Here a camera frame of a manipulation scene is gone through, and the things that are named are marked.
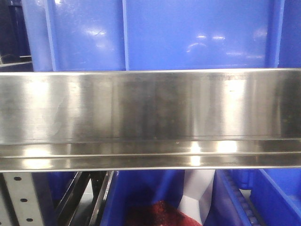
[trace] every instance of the blue plastic bin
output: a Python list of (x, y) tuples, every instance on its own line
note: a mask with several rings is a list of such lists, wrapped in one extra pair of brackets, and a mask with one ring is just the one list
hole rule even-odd
[(301, 169), (256, 171), (250, 198), (267, 226), (301, 226)]
[(255, 173), (254, 169), (230, 169), (229, 173), (240, 189), (252, 189)]
[(36, 71), (277, 67), (287, 18), (284, 0), (24, 0), (23, 7)]
[[(214, 177), (212, 206), (204, 226), (256, 226), (244, 197), (223, 170)], [(119, 171), (114, 175), (101, 226), (123, 226), (131, 206), (165, 200), (177, 207), (183, 194), (184, 170)]]

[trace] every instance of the metal frame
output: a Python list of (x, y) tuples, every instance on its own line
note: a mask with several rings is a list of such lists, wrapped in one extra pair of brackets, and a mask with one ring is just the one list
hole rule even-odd
[(4, 173), (20, 226), (56, 226), (45, 173)]
[(0, 172), (301, 166), (301, 70), (0, 73)]

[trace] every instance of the stainless steel shelf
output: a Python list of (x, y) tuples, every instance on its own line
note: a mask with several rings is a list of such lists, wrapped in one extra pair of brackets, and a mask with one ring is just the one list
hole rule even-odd
[(301, 166), (301, 70), (0, 73), (0, 171)]

